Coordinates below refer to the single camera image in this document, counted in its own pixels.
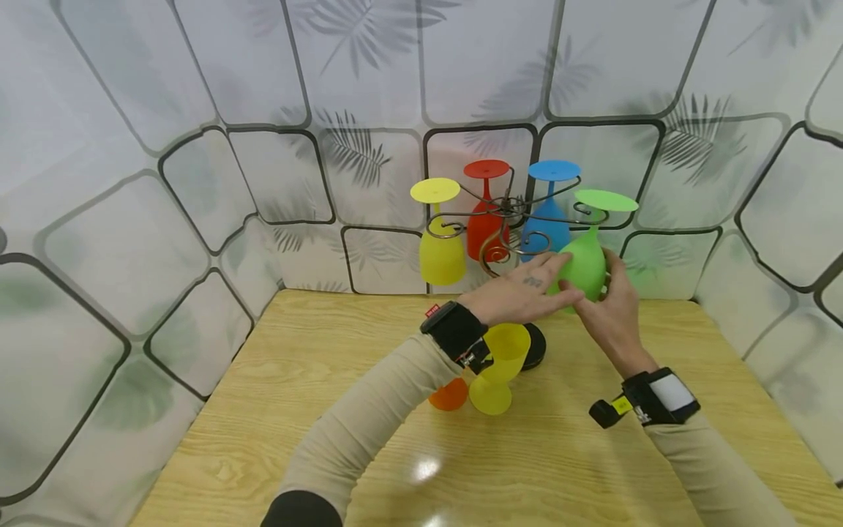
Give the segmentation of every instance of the yellow label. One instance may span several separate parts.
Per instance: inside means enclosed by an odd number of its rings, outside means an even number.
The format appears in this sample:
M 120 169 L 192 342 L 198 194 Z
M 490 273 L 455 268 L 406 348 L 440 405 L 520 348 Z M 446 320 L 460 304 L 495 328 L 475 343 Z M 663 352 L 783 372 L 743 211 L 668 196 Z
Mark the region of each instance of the yellow label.
M 619 415 L 624 415 L 628 411 L 632 410 L 632 405 L 629 400 L 623 396 L 612 401 L 612 406 L 615 407 L 615 411 L 617 411 Z

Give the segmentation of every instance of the metal glass holder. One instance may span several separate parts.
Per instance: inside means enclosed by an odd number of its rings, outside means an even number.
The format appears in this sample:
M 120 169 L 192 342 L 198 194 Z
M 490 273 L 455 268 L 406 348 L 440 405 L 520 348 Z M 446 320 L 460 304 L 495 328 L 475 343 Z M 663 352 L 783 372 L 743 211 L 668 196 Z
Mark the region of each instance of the metal glass holder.
M 562 192 L 569 191 L 572 188 L 575 188 L 576 186 L 578 186 L 580 183 L 582 183 L 583 180 L 580 178 L 580 176 L 577 176 L 576 178 L 574 178 L 573 182 L 570 185 L 568 185 L 568 186 L 566 186 L 566 187 L 564 187 L 564 188 L 562 188 L 558 191 L 555 191 L 552 194 L 548 194 L 547 196 L 540 197 L 538 199 L 525 201 L 524 199 L 522 199 L 520 197 L 510 196 L 510 194 L 512 193 L 512 189 L 513 189 L 513 182 L 515 181 L 515 169 L 510 167 L 509 172 L 510 172 L 509 184 L 507 185 L 506 192 L 504 192 L 503 196 L 492 198 L 491 200 L 484 199 L 482 196 L 477 196 L 471 190 L 465 188 L 462 185 L 459 185 L 459 187 L 462 190 L 468 192 L 473 197 L 477 198 L 479 201 L 484 202 L 487 205 L 489 205 L 490 210 L 487 210 L 487 211 L 484 211 L 484 212 L 440 212 L 440 213 L 437 213 L 437 214 L 433 215 L 430 218 L 430 221 L 427 222 L 427 226 L 426 226 L 427 232 L 431 236 L 433 236 L 434 238 L 449 239 L 449 238 L 456 238 L 457 236 L 460 236 L 463 232 L 465 232 L 465 230 L 466 230 L 465 223 L 461 223 L 461 222 L 446 222 L 446 223 L 443 223 L 444 227 L 451 227 L 451 228 L 454 229 L 454 232 L 452 234 L 436 234 L 433 231 L 431 231 L 431 229 L 430 229 L 431 224 L 433 224 L 434 221 L 437 221 L 441 217 L 444 217 L 444 216 L 457 216 L 457 217 L 467 218 L 467 217 L 471 217 L 471 216 L 479 216 L 481 214 L 491 214 L 493 216 L 498 216 L 499 218 L 503 218 L 500 229 L 498 229 L 498 231 L 496 233 L 493 233 L 492 235 L 490 235 L 486 239 L 486 241 L 483 242 L 483 245 L 481 246 L 481 251 L 480 251 L 481 258 L 478 261 L 480 262 L 480 265 L 481 265 L 481 268 L 483 269 L 483 271 L 487 275 L 489 275 L 490 277 L 500 276 L 498 273 L 494 272 L 491 269 L 491 267 L 489 266 L 489 262 L 486 260 L 486 250 L 489 248 L 490 243 L 494 239 L 499 239 L 501 241 L 501 244 L 503 245 L 503 248 L 508 251 L 506 258 L 504 258 L 503 260 L 498 260 L 497 263 L 508 262 L 509 259 L 512 258 L 512 254 L 516 254 L 516 255 L 539 255 L 543 252 L 546 252 L 550 248 L 550 236 L 548 236 L 547 234 L 545 234 L 541 231 L 535 230 L 535 231 L 529 231 L 529 232 L 524 233 L 524 239 L 529 240 L 534 235 L 540 236 L 540 237 L 545 239 L 546 244 L 545 244 L 544 248 L 541 249 L 541 250 L 535 250 L 535 251 L 521 250 L 520 249 L 520 246 L 521 246 L 520 241 L 517 242 L 517 243 L 512 243 L 509 239 L 504 239 L 503 231 L 504 231 L 504 229 L 506 228 L 507 225 L 512 227 L 513 225 L 517 225 L 521 222 L 526 222 L 526 220 L 528 218 L 536 218 L 536 219 L 545 220 L 545 221 L 549 221 L 549 222 L 569 223 L 569 224 L 575 224 L 575 225 L 582 225 L 582 226 L 585 226 L 585 227 L 591 227 L 591 226 L 594 226 L 594 225 L 601 225 L 603 223 L 606 223 L 609 220 L 609 213 L 607 211 L 602 210 L 602 209 L 595 209 L 593 207 L 589 208 L 588 205 L 586 205 L 583 202 L 575 202 L 574 205 L 573 205 L 574 210 L 579 212 L 580 214 L 582 214 L 584 216 L 591 216 L 592 213 L 596 210 L 596 211 L 602 212 L 603 217 L 599 220 L 586 221 L 586 220 L 567 219 L 567 218 L 564 218 L 564 219 L 562 219 L 562 218 L 543 218 L 541 216 L 535 216 L 533 214 L 530 214 L 528 212 L 528 210 L 535 203 L 540 203 L 540 202 L 543 202 L 544 200 L 552 199 L 555 196 L 560 195 Z

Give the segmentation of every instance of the long sleeve shirt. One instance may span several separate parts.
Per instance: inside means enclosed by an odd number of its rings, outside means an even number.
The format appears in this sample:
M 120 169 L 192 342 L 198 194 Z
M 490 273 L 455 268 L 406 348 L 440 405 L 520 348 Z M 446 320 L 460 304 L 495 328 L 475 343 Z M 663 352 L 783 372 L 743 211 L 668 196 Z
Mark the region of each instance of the long sleeve shirt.
M 293 451 L 262 527 L 341 527 L 352 489 L 401 423 L 461 367 L 415 334 L 361 377 Z M 796 525 L 776 495 L 698 412 L 647 436 L 673 466 L 706 527 Z

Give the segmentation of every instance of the patterned wallpaper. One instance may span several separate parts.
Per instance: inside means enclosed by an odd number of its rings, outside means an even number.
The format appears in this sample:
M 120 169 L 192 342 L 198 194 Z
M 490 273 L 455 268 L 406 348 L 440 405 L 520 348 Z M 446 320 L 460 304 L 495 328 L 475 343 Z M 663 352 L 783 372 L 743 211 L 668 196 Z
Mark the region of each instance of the patterned wallpaper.
M 421 280 L 409 197 L 479 191 L 483 158 L 527 198 L 541 159 L 635 197 L 603 243 L 702 304 L 843 484 L 841 27 L 835 0 L 4 3 L 0 525 L 124 524 L 279 287 L 485 281 Z

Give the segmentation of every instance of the hand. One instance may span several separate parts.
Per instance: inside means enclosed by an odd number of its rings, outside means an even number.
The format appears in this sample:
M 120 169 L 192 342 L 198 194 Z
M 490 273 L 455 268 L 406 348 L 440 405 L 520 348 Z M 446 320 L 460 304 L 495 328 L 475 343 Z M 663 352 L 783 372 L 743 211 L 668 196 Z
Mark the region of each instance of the hand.
M 611 250 L 604 248 L 603 252 L 609 271 L 607 292 L 597 303 L 580 298 L 574 309 L 621 377 L 654 372 L 658 364 L 644 349 L 638 334 L 638 293 L 626 275 L 623 260 Z
M 542 253 L 507 274 L 486 282 L 457 298 L 477 319 L 488 326 L 513 322 L 526 324 L 566 308 L 585 295 L 566 284 L 561 291 L 545 296 L 559 270 L 572 258 L 570 253 Z

